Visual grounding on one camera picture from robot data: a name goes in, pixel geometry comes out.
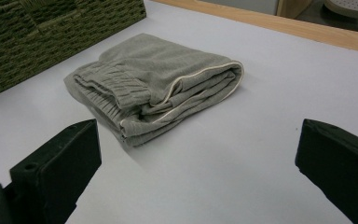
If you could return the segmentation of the grey pants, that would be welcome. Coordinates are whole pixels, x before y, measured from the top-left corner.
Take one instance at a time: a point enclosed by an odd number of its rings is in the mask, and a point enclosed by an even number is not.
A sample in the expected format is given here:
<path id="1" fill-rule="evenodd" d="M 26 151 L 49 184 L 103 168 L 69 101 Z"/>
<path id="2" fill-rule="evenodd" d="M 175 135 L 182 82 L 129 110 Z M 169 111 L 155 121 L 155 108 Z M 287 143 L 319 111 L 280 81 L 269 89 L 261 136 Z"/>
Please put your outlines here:
<path id="1" fill-rule="evenodd" d="M 64 79 L 130 147 L 228 98 L 241 84 L 241 63 L 148 34 L 131 37 Z"/>

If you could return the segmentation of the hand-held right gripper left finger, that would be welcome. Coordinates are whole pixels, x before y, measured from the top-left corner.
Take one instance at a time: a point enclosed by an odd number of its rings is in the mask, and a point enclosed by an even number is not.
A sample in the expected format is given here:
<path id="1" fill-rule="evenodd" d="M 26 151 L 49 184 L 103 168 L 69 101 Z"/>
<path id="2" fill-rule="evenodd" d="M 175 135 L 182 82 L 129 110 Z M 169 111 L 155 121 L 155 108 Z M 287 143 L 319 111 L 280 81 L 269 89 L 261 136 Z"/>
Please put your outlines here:
<path id="1" fill-rule="evenodd" d="M 19 224 L 64 224 L 102 164 L 97 121 L 73 124 L 10 169 Z"/>

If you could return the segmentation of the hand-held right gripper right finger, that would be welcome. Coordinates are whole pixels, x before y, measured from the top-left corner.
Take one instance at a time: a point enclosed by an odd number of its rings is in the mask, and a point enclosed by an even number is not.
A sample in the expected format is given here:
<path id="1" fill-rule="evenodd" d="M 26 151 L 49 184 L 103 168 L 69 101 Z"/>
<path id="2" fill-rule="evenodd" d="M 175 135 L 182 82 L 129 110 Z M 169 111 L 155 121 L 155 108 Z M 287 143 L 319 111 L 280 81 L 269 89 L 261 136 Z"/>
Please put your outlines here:
<path id="1" fill-rule="evenodd" d="M 295 165 L 353 224 L 358 224 L 358 136 L 304 119 Z"/>

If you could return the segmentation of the wooden table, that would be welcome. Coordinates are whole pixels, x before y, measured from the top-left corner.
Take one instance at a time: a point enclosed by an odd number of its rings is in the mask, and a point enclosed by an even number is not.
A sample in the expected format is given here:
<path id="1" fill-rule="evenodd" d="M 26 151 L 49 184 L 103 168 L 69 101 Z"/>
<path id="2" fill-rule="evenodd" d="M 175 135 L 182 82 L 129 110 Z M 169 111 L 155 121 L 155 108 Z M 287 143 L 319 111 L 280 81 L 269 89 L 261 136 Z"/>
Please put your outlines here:
<path id="1" fill-rule="evenodd" d="M 227 7 L 200 0 L 152 0 L 217 17 L 252 24 L 277 32 L 307 38 L 320 43 L 358 51 L 358 32 L 328 27 L 316 23 L 296 21 L 260 12 Z"/>

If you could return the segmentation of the white table cover sheet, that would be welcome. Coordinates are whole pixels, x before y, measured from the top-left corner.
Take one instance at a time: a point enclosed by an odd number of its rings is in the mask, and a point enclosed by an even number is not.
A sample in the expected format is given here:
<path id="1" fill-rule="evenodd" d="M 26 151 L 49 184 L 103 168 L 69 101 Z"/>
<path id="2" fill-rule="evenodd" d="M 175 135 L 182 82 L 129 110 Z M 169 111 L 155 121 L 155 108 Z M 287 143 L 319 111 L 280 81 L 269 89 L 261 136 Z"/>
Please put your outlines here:
<path id="1" fill-rule="evenodd" d="M 103 163 L 68 224 L 351 224 L 297 169 L 304 119 L 358 135 L 358 51 L 147 1 L 147 16 L 0 93 L 0 183 L 65 127 L 90 119 L 64 78 L 147 33 L 241 62 L 222 103 L 136 148 L 99 130 Z"/>

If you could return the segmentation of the green woven basket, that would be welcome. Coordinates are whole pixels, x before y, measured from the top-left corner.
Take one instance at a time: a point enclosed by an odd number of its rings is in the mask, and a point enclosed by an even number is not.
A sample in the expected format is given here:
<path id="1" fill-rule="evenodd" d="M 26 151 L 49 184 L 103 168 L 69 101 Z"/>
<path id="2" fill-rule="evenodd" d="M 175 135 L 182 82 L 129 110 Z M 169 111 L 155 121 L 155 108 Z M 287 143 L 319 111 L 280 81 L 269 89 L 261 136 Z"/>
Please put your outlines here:
<path id="1" fill-rule="evenodd" d="M 144 0 L 0 0 L 0 92 L 145 17 Z"/>

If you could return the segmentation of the white chair base with wheel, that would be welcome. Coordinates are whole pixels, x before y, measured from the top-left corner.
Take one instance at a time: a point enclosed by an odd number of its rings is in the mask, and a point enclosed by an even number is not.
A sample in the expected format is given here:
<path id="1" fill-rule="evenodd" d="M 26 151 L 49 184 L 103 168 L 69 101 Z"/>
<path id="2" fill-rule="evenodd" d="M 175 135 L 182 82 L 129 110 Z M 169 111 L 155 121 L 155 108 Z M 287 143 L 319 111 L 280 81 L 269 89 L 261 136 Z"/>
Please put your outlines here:
<path id="1" fill-rule="evenodd" d="M 358 0 L 324 0 L 324 7 L 339 15 L 358 19 Z"/>

